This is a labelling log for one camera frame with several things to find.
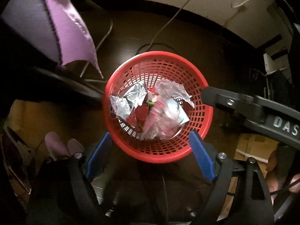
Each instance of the metal rod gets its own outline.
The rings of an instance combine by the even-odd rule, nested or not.
[[[106,13],[106,11],[98,6],[96,3],[94,3],[93,1],[91,0],[86,0],[85,1],[88,5],[90,5],[91,7],[97,9],[97,10],[101,10],[101,12],[103,13],[103,11]],[[100,48],[100,46],[103,44],[103,42],[105,41],[105,39],[109,36],[109,34],[111,33],[112,29],[113,29],[113,20],[111,19],[111,17],[109,18],[109,23],[110,23],[110,27],[109,27],[109,30],[108,32],[106,33],[105,36],[103,36],[103,38],[101,39],[101,41],[97,44],[96,46],[96,52],[98,51],[98,49]],[[88,68],[88,65],[89,65],[89,62],[86,62],[86,64],[84,65],[82,71],[81,71],[81,74],[80,74],[80,77],[82,78],[86,72],[86,69]]]

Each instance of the trash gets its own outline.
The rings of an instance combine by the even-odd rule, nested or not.
[[[142,106],[147,99],[148,91],[145,81],[139,81],[131,86],[122,97],[110,96],[110,102],[117,116],[136,127],[135,109]]]
[[[181,84],[178,84],[174,81],[170,81],[168,79],[161,79],[155,83],[154,88],[155,92],[160,97],[173,98],[175,100],[185,100],[193,108],[195,108],[195,104],[190,99],[192,96],[188,95],[184,86]]]
[[[174,99],[158,97],[145,121],[142,140],[159,138],[168,140],[180,133],[189,118],[180,104]]]

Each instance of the dark brown floor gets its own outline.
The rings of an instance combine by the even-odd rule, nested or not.
[[[164,16],[134,11],[112,12],[111,16],[114,22],[112,33],[97,53],[105,80],[123,62],[134,56],[140,46],[149,43],[155,33],[168,21]],[[94,11],[84,12],[82,17],[94,43],[97,44],[109,28],[108,19]],[[234,89],[237,84],[230,63],[223,59],[219,35],[200,26],[174,20],[158,35],[155,42],[168,44],[179,55],[196,65],[210,86]],[[173,52],[164,46],[154,46],[152,50]],[[79,75],[83,66],[84,62],[74,62],[68,64],[67,68]],[[91,65],[84,78],[101,79]],[[104,89],[104,85],[98,83],[94,85]],[[213,122],[205,141],[212,143],[218,151],[233,157],[238,135],[226,133],[221,129],[220,125],[225,120],[224,112],[214,110]],[[29,145],[37,147],[42,143],[37,150],[37,154],[42,153],[41,157],[47,155],[43,139],[49,131],[57,132],[65,143],[70,138],[75,138],[87,147],[98,141],[102,131],[105,130],[100,110],[72,112],[52,103],[16,101],[9,121],[12,129]],[[106,199],[124,207],[130,204],[137,211],[136,214],[128,212],[128,218],[145,221],[147,220],[145,214],[151,216],[153,206],[149,204],[149,200],[153,197],[164,216],[166,199],[162,185],[161,173],[163,173],[166,180],[169,216],[173,219],[183,219],[200,206],[209,187],[204,181],[192,176],[203,180],[193,154],[177,161],[176,164],[187,172],[175,164],[148,166],[131,158],[114,145],[105,173],[93,182],[99,202]],[[141,173],[145,173],[144,179],[151,181],[143,182]],[[140,212],[139,207],[147,212]]]

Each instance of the gray fabric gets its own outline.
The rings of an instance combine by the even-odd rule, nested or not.
[[[1,17],[49,59],[62,63],[59,41],[44,0],[10,0]]]

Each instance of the purple cloth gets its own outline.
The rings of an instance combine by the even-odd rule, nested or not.
[[[62,65],[75,60],[86,60],[102,76],[92,37],[70,0],[45,1],[58,34]]]

